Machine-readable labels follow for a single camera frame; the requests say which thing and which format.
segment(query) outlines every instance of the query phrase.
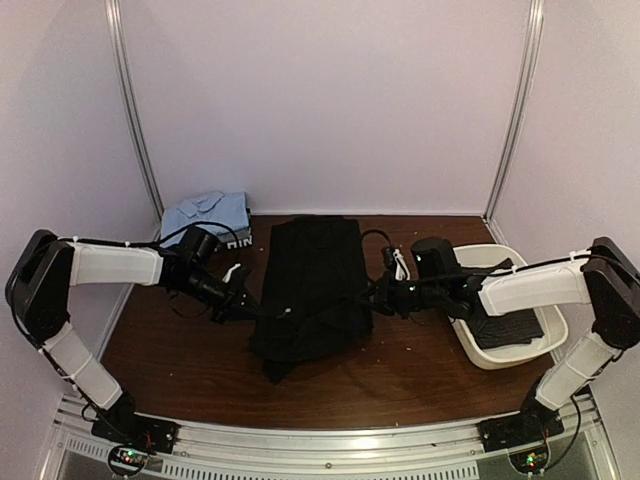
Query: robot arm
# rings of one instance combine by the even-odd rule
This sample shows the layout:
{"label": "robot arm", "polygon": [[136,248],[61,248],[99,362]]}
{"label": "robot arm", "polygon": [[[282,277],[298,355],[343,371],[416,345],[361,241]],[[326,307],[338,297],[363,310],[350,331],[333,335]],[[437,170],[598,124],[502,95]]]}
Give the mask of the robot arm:
{"label": "robot arm", "polygon": [[[419,279],[394,282],[389,273],[383,275],[376,282],[378,311],[407,317],[412,311],[442,307],[451,318],[469,319],[478,309],[501,316],[547,305],[593,307],[596,320],[590,331],[533,385],[520,412],[480,423],[485,451],[542,442],[547,435],[562,433],[558,409],[640,342],[640,273],[608,238],[598,238],[566,259],[523,267],[510,262],[463,267],[451,243],[441,238],[419,240],[411,250]],[[537,473],[540,465],[525,461],[516,468]]]}
{"label": "robot arm", "polygon": [[[211,306],[214,320],[233,312],[236,300],[256,308],[244,289],[248,271],[236,265],[223,280],[204,270],[219,242],[191,227],[175,246],[133,246],[115,242],[59,239],[37,231],[27,244],[5,289],[23,334],[67,382],[96,409],[92,432],[119,443],[152,437],[156,451],[170,452],[176,425],[135,415],[135,401],[84,345],[69,321],[69,287],[88,283],[134,283],[186,293]],[[246,307],[238,311],[248,312]]]}
{"label": "robot arm", "polygon": [[488,277],[478,297],[490,316],[566,303],[592,304],[589,332],[541,379],[535,400],[556,411],[624,350],[640,342],[640,275],[608,238],[570,260]]}
{"label": "robot arm", "polygon": [[[596,239],[590,249],[562,263],[488,277],[478,297],[492,316],[549,304],[590,303],[596,318],[565,357],[534,384],[519,413],[480,423],[485,451],[539,441],[546,435],[541,432],[562,432],[558,409],[640,342],[640,274],[608,238]],[[536,455],[526,451],[510,458],[516,470],[532,474],[547,468],[548,451],[543,449],[542,455],[542,462],[532,461]]]}

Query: black garment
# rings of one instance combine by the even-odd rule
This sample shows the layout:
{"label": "black garment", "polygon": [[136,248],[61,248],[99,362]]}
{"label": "black garment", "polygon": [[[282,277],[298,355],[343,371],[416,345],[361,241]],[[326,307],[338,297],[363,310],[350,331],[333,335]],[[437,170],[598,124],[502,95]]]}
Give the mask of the black garment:
{"label": "black garment", "polygon": [[299,363],[370,334],[371,312],[354,302],[366,288],[356,220],[308,216],[274,226],[261,302],[267,318],[249,341],[265,375],[278,383]]}

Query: cable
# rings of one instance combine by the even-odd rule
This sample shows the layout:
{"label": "cable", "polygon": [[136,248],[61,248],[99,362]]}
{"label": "cable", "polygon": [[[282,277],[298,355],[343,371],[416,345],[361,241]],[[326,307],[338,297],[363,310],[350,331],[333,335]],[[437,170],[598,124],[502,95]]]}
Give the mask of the cable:
{"label": "cable", "polygon": [[571,260],[581,260],[581,259],[585,259],[585,258],[591,258],[593,257],[592,254],[583,254],[583,255],[576,255],[573,258],[572,257],[563,257],[563,258],[554,258],[553,260],[545,260],[544,262],[538,262],[538,263],[531,263],[529,265],[523,265],[521,267],[515,267],[515,272],[512,269],[509,270],[504,270],[501,272],[491,272],[488,273],[487,276],[488,277],[504,277],[506,275],[512,275],[513,273],[518,273],[518,272],[522,272],[524,270],[531,270],[533,268],[538,268],[538,267],[546,267],[547,265],[554,265],[556,263],[563,263],[563,262],[568,262]]}
{"label": "cable", "polygon": [[627,267],[622,263],[619,262],[618,260],[614,259],[614,258],[610,258],[607,257],[605,255],[598,255],[596,253],[592,253],[591,254],[591,258],[599,258],[601,260],[604,260],[605,262],[608,262],[610,265],[616,266],[619,269],[621,269],[624,273],[626,273],[627,275],[629,275],[629,277],[638,285],[640,286],[640,278],[637,275],[634,275],[633,273],[631,273]]}
{"label": "cable", "polygon": [[580,407],[578,406],[578,402],[576,402],[576,399],[573,396],[571,397],[571,403],[573,403],[573,406],[576,407],[576,413],[578,414],[578,424],[576,425],[576,431],[573,433],[573,436],[571,437],[571,441],[569,442],[569,445],[567,445],[567,448],[564,449],[564,452],[562,452],[562,454],[558,457],[558,459],[555,462],[553,462],[548,467],[545,467],[543,469],[544,472],[548,472],[552,468],[555,468],[562,460],[564,460],[564,457],[567,456],[567,453],[569,453],[569,450],[571,450],[571,447],[573,447],[573,444],[576,443],[576,439],[578,438],[578,434],[580,433],[580,425],[582,423],[582,413],[580,412]]}
{"label": "cable", "polygon": [[[360,245],[361,246],[364,244],[364,239],[367,238],[369,235],[379,235],[379,236],[381,236],[382,238],[384,238],[387,241],[387,243],[389,244],[390,248],[394,248],[393,244],[391,243],[391,238],[389,237],[387,232],[385,232],[383,230],[380,230],[378,228],[371,228],[369,230],[365,230],[364,232],[362,232],[362,235],[360,235]],[[373,285],[373,284],[376,283],[375,280],[373,278],[371,278],[368,273],[365,272],[365,275],[367,276],[367,280],[369,281],[370,285]]]}

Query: folded clothing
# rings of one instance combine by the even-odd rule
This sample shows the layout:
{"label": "folded clothing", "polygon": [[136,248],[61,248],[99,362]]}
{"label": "folded clothing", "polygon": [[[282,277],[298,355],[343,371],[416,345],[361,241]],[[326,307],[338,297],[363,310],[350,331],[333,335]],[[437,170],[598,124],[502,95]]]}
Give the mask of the folded clothing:
{"label": "folded clothing", "polygon": [[340,216],[298,217],[271,230],[261,306],[250,349],[280,382],[299,363],[338,352],[371,333],[371,312],[353,298],[367,288],[360,227]]}
{"label": "folded clothing", "polygon": [[484,308],[480,307],[471,315],[467,326],[482,350],[508,345],[528,345],[534,339],[544,336],[536,312],[532,309],[490,317]]}
{"label": "folded clothing", "polygon": [[[249,214],[244,192],[221,193],[211,192],[199,197],[187,198],[168,208],[162,216],[162,237],[199,221],[218,222],[227,225],[234,232],[249,230]],[[226,242],[229,231],[215,225],[200,225],[200,228],[223,237]],[[169,247],[180,241],[182,235],[167,240],[163,247]]]}

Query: metal base plate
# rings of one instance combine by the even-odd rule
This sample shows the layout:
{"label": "metal base plate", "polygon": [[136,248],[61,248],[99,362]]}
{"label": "metal base plate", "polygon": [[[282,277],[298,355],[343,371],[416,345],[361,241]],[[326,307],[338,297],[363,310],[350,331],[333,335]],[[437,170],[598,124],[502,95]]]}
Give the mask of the metal base plate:
{"label": "metal base plate", "polygon": [[[545,425],[547,437],[564,432],[561,420],[552,420]],[[520,413],[506,417],[490,418],[478,424],[482,446],[485,452],[514,448],[544,441],[542,428],[527,425],[527,419]]]}
{"label": "metal base plate", "polygon": [[[151,450],[159,453],[173,453],[178,424],[169,420],[135,416],[135,426],[130,434],[135,440],[132,446],[140,451],[147,451],[147,433],[151,437]],[[98,419],[91,428],[91,434],[112,442],[121,443],[122,436],[115,432],[104,421]]]}

